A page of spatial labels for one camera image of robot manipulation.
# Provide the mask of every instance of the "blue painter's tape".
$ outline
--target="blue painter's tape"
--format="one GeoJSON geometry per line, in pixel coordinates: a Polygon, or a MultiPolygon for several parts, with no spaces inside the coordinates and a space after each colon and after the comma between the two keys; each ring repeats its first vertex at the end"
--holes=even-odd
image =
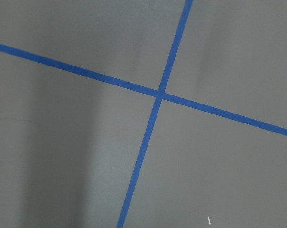
{"type": "Polygon", "coordinates": [[[141,147],[138,153],[138,157],[135,163],[133,174],[130,179],[130,184],[129,184],[129,187],[128,187],[128,190],[127,190],[127,193],[126,193],[123,205],[122,205],[121,213],[120,213],[118,223],[116,226],[117,228],[123,228],[124,226],[124,222],[125,222],[127,213],[130,208],[130,203],[131,203],[134,191],[135,191],[135,187],[136,187],[136,183],[137,183],[139,173],[142,167],[142,163],[143,163],[143,160],[144,160],[147,148],[148,148],[149,140],[152,136],[154,125],[155,125],[157,115],[158,115],[158,112],[161,106],[162,97],[167,87],[167,83],[168,83],[168,80],[169,80],[169,77],[170,77],[170,74],[173,68],[175,57],[178,51],[178,47],[179,47],[179,44],[182,38],[183,31],[185,29],[186,21],[187,21],[192,3],[193,3],[193,0],[185,1],[185,5],[184,5],[184,8],[183,8],[183,11],[182,11],[182,14],[181,14],[178,26],[177,26],[177,30],[175,33],[173,43],[172,43],[172,47],[171,47],[169,56],[167,58],[167,63],[166,63],[166,66],[165,66],[165,69],[164,69],[164,72],[161,78],[160,86],[158,89],[158,94],[156,96],[156,99],[155,99],[155,102],[152,108],[152,112],[148,120],[148,125],[144,133],[144,137],[143,137],[141,147]]]}
{"type": "Polygon", "coordinates": [[[191,107],[191,108],[203,111],[203,112],[211,113],[211,114],[218,115],[218,116],[230,119],[230,120],[235,120],[240,123],[248,124],[254,127],[259,127],[267,131],[271,131],[271,132],[275,132],[275,133],[287,136],[287,129],[285,128],[278,127],[278,126],[265,123],[259,120],[254,120],[254,119],[245,117],[243,115],[231,113],[231,112],[219,109],[219,108],[211,107],[205,104],[187,100],[187,99],[184,99],[184,98],[181,98],[175,95],[171,95],[171,94],[164,94],[163,99],[166,101],[174,102],[176,104],[191,107]]]}
{"type": "Polygon", "coordinates": [[[18,56],[18,57],[21,57],[27,60],[41,63],[41,64],[44,64],[50,67],[58,68],[58,69],[68,71],[74,74],[78,74],[84,77],[93,78],[98,81],[102,81],[102,82],[109,83],[109,84],[119,86],[122,88],[130,89],[130,90],[142,93],[142,94],[147,94],[147,95],[154,96],[154,97],[157,94],[157,91],[151,88],[147,88],[141,85],[137,85],[135,83],[123,81],[123,80],[120,80],[120,79],[117,79],[111,76],[99,74],[91,70],[83,69],[83,68],[73,66],[67,63],[63,63],[57,60],[53,60],[51,58],[39,56],[39,55],[30,53],[30,52],[19,50],[17,48],[9,47],[3,44],[0,44],[0,52],[4,52],[4,53],[7,53],[13,56],[18,56]]]}

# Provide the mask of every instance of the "gray surface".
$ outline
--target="gray surface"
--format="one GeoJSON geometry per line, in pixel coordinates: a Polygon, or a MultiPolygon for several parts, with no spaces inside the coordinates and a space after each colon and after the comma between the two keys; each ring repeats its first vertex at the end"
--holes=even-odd
{"type": "Polygon", "coordinates": [[[287,128],[287,0],[196,0],[167,93],[287,128]]]}
{"type": "MultiPolygon", "coordinates": [[[[183,3],[0,1],[0,43],[157,89],[183,3]]],[[[287,0],[195,0],[166,92],[287,128],[287,0]]],[[[0,53],[0,228],[115,227],[153,101],[0,53]]],[[[287,137],[164,101],[125,227],[287,228],[287,137]]]]}
{"type": "Polygon", "coordinates": [[[179,0],[0,1],[0,43],[158,89],[182,7],[179,0]]]}
{"type": "Polygon", "coordinates": [[[0,53],[0,228],[115,227],[152,105],[0,53]]]}
{"type": "Polygon", "coordinates": [[[164,101],[133,227],[287,228],[287,137],[164,101]]]}

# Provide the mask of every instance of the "gray floor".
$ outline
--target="gray floor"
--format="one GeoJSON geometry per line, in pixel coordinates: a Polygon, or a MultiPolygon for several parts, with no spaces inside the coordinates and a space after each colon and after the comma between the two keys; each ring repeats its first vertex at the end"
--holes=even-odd
{"type": "MultiPolygon", "coordinates": [[[[183,5],[0,1],[0,43],[158,89],[183,5]]],[[[287,128],[287,0],[194,1],[166,92],[287,128]]],[[[116,227],[154,100],[0,52],[0,228],[116,227]]],[[[163,101],[124,227],[287,228],[287,136],[163,101]]]]}

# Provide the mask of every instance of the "blue tape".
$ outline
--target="blue tape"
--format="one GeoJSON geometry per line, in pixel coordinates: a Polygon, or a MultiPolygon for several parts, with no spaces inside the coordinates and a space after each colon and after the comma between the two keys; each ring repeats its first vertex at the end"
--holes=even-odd
{"type": "Polygon", "coordinates": [[[235,120],[235,121],[240,122],[240,123],[248,124],[248,125],[251,125],[254,127],[262,128],[262,129],[267,130],[267,131],[271,131],[271,132],[275,132],[275,133],[287,136],[287,129],[286,128],[278,127],[278,126],[275,126],[275,125],[272,125],[269,123],[265,123],[265,122],[262,122],[259,120],[254,120],[254,119],[245,117],[243,115],[231,113],[231,112],[219,109],[219,108],[215,108],[215,107],[211,107],[211,106],[208,106],[208,105],[205,105],[202,103],[198,103],[195,101],[187,100],[187,99],[184,99],[184,98],[181,98],[178,96],[174,96],[171,94],[164,94],[163,100],[174,102],[174,103],[179,104],[179,105],[184,105],[184,106],[194,108],[194,109],[197,109],[197,110],[200,110],[203,112],[211,113],[211,114],[218,115],[218,116],[230,119],[230,120],[235,120]]]}
{"type": "Polygon", "coordinates": [[[186,0],[185,1],[185,5],[184,5],[184,8],[183,8],[183,11],[182,11],[182,14],[181,14],[178,26],[177,26],[177,30],[175,33],[173,43],[172,43],[172,47],[171,47],[170,53],[168,55],[167,63],[166,63],[166,66],[165,66],[165,69],[164,69],[164,72],[163,72],[163,75],[161,78],[161,82],[160,82],[159,89],[158,89],[158,94],[156,96],[156,99],[155,99],[155,102],[154,102],[154,105],[153,105],[153,108],[151,111],[151,115],[150,115],[149,120],[148,120],[148,125],[147,125],[146,131],[144,133],[141,147],[140,147],[138,157],[137,157],[137,160],[135,163],[135,167],[133,170],[133,174],[132,174],[132,177],[130,179],[130,184],[129,184],[129,187],[128,187],[128,190],[127,190],[127,193],[126,193],[123,205],[122,205],[121,213],[120,213],[118,223],[116,226],[117,228],[123,228],[123,226],[124,226],[124,222],[125,222],[127,213],[129,211],[129,208],[130,208],[130,203],[131,203],[134,191],[135,191],[135,187],[136,187],[136,183],[137,183],[137,180],[139,177],[139,173],[140,173],[140,170],[141,170],[141,167],[143,164],[143,160],[144,160],[147,148],[148,148],[149,140],[150,140],[151,135],[153,133],[154,125],[155,125],[157,115],[158,115],[158,112],[159,112],[159,109],[161,106],[162,97],[163,97],[164,92],[165,92],[166,87],[167,87],[167,83],[168,83],[168,80],[169,80],[169,77],[170,77],[170,74],[171,74],[171,71],[173,68],[175,57],[176,57],[176,54],[177,54],[177,51],[179,48],[182,34],[184,32],[184,29],[185,29],[186,21],[187,21],[192,3],[193,3],[193,0],[186,0]]]}
{"type": "Polygon", "coordinates": [[[30,53],[30,52],[19,50],[17,48],[9,47],[3,44],[0,44],[0,52],[4,52],[4,53],[7,53],[13,56],[18,56],[20,58],[31,60],[31,61],[41,63],[41,64],[44,64],[50,67],[58,68],[58,69],[68,71],[68,72],[81,75],[84,77],[93,78],[98,81],[102,81],[102,82],[109,83],[109,84],[119,86],[122,88],[130,89],[132,91],[136,91],[142,94],[146,94],[146,95],[150,95],[154,97],[157,94],[157,91],[151,88],[147,88],[141,85],[137,85],[135,83],[123,81],[123,80],[120,80],[120,79],[117,79],[111,76],[99,74],[91,70],[83,69],[83,68],[73,66],[67,63],[63,63],[57,60],[53,60],[51,58],[39,56],[39,55],[30,53]]]}

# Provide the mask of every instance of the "tape line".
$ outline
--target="tape line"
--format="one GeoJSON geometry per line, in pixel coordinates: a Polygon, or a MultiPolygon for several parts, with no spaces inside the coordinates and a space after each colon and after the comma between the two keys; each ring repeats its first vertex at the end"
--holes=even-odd
{"type": "Polygon", "coordinates": [[[165,66],[165,69],[162,75],[162,79],[159,85],[158,94],[156,96],[156,99],[155,99],[155,102],[154,102],[154,105],[151,111],[151,115],[148,120],[148,125],[144,133],[144,137],[141,143],[141,147],[138,153],[138,157],[135,163],[132,177],[130,179],[130,184],[129,184],[129,187],[128,187],[128,190],[127,190],[127,193],[126,193],[123,205],[122,205],[122,209],[120,212],[120,216],[119,216],[116,228],[123,228],[124,226],[124,222],[125,222],[128,210],[130,208],[130,203],[131,203],[131,200],[132,200],[132,197],[135,191],[136,183],[139,177],[140,169],[142,167],[143,160],[144,160],[147,148],[148,148],[149,140],[153,133],[154,125],[155,125],[157,115],[158,115],[158,112],[161,106],[162,97],[167,87],[167,83],[168,83],[168,80],[169,80],[169,77],[170,77],[170,74],[173,68],[174,60],[175,60],[175,57],[178,51],[178,47],[179,47],[179,44],[182,38],[183,31],[185,29],[186,21],[187,21],[192,3],[193,3],[193,0],[185,1],[185,5],[184,5],[184,8],[183,8],[183,11],[182,11],[182,14],[181,14],[178,26],[177,26],[177,30],[175,33],[173,43],[172,43],[172,47],[168,55],[167,63],[166,63],[166,66],[165,66]]]}
{"type": "Polygon", "coordinates": [[[92,78],[98,81],[106,82],[115,86],[119,86],[122,88],[130,89],[142,94],[150,95],[150,96],[156,96],[157,90],[147,88],[141,85],[137,85],[135,83],[123,81],[121,79],[117,79],[111,76],[103,75],[91,70],[83,69],[78,66],[73,66],[67,63],[63,63],[51,58],[39,56],[27,51],[23,51],[14,47],[9,47],[3,44],[0,44],[0,52],[4,52],[13,56],[18,56],[20,58],[24,58],[27,60],[31,60],[37,63],[41,63],[43,65],[47,65],[50,67],[54,67],[57,69],[61,69],[64,71],[68,71],[77,75],[82,75],[84,77],[92,78]]]}
{"type": "Polygon", "coordinates": [[[195,101],[187,100],[187,99],[184,99],[184,98],[181,98],[175,95],[171,95],[171,94],[164,94],[163,99],[166,101],[174,102],[179,105],[184,105],[184,106],[194,108],[194,109],[197,109],[203,112],[211,113],[211,114],[218,115],[218,116],[230,119],[230,120],[235,120],[240,123],[248,124],[254,127],[262,128],[267,131],[271,131],[271,132],[275,132],[275,133],[287,136],[286,128],[278,127],[278,126],[265,123],[259,120],[254,120],[243,115],[231,113],[231,112],[219,109],[219,108],[215,108],[215,107],[208,106],[208,105],[198,103],[195,101]]]}

